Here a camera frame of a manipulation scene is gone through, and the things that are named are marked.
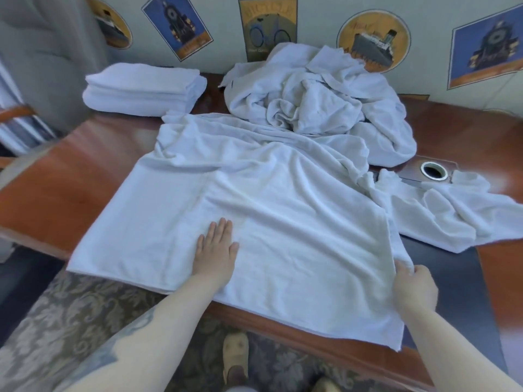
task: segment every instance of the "stack of folded towels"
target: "stack of folded towels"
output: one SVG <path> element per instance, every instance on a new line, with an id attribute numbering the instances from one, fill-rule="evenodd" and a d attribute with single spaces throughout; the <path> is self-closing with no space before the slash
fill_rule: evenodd
<path id="1" fill-rule="evenodd" d="M 196 69 L 116 63 L 85 77 L 84 103 L 93 110 L 162 117 L 189 113 L 207 86 Z"/>

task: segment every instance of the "white towel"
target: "white towel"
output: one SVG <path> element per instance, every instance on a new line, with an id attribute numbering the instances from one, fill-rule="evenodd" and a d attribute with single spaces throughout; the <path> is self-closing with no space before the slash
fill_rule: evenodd
<path id="1" fill-rule="evenodd" d="M 369 163 L 392 167 L 416 153 L 412 129 L 396 92 L 380 73 L 341 48 L 278 44 L 265 62 L 239 63 L 227 73 L 231 114 L 296 133 L 361 137 Z M 338 151 L 346 154 L 341 146 Z"/>
<path id="2" fill-rule="evenodd" d="M 116 63 L 86 77 L 84 103 L 98 111 L 161 117 L 191 112 L 207 80 L 195 69 Z"/>
<path id="3" fill-rule="evenodd" d="M 523 238 L 523 205 L 492 194 L 477 173 L 454 171 L 452 184 L 405 184 L 382 169 L 378 181 L 365 175 L 359 184 L 394 220 L 403 235 L 459 253 L 471 246 Z"/>
<path id="4" fill-rule="evenodd" d="M 68 270 L 169 293 L 190 276 L 211 220 L 241 243 L 215 300 L 312 333 L 401 347 L 393 258 L 412 262 L 386 212 L 335 150 L 285 129 L 220 114 L 163 119 L 76 248 Z M 365 149 L 352 137 L 355 153 Z"/>

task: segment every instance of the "tabletop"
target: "tabletop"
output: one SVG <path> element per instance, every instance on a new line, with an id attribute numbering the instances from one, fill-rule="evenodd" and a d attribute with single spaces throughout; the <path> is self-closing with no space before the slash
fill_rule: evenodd
<path id="1" fill-rule="evenodd" d="M 193 113 L 227 113 L 220 75 Z M 418 154 L 481 173 L 493 190 L 523 203 L 523 121 L 423 100 L 403 99 Z M 153 149 L 160 118 L 95 113 L 0 191 L 0 235 L 67 260 L 136 161 Z M 523 240 L 478 248 L 509 374 L 523 385 Z M 208 313 L 295 349 L 394 385 L 433 389 L 419 354 L 328 339 L 218 303 Z"/>

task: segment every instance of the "slipper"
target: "slipper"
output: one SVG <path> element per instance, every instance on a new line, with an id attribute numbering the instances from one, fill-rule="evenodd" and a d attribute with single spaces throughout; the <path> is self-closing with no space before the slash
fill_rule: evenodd
<path id="1" fill-rule="evenodd" d="M 223 342 L 223 379 L 227 384 L 227 375 L 232 366 L 241 366 L 245 378 L 248 378 L 249 339 L 243 332 L 231 333 Z"/>
<path id="2" fill-rule="evenodd" d="M 322 377 L 314 384 L 311 392 L 341 392 L 341 389 L 330 378 Z"/>

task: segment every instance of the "patterned carpet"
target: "patterned carpet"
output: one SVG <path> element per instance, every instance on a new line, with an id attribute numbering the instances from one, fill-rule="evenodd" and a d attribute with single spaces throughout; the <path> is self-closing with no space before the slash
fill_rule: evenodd
<path id="1" fill-rule="evenodd" d="M 111 335 L 163 296 L 95 277 L 61 271 L 0 349 L 0 390 L 48 392 Z M 222 343 L 233 328 L 203 317 L 166 391 L 220 392 Z M 322 375 L 344 391 L 394 392 L 249 333 L 249 375 L 260 392 L 306 392 Z"/>

